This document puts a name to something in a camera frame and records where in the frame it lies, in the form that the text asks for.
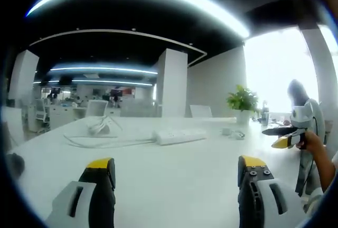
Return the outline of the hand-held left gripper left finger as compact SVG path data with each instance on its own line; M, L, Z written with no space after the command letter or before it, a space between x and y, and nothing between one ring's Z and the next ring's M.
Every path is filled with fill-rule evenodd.
M115 161L94 160L53 200L48 227L114 227Z

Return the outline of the person's right hand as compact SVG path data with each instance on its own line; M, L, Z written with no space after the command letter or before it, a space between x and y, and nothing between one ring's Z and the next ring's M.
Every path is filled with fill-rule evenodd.
M319 136L314 134L312 131L306 131L304 139L297 143L296 147L298 149L306 149L314 157L324 157L326 154L324 145Z

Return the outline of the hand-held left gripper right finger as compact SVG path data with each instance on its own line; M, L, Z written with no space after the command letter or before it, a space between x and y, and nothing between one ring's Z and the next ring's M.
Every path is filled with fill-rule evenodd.
M308 220L298 194L259 158L239 157L238 188L240 227L302 227Z

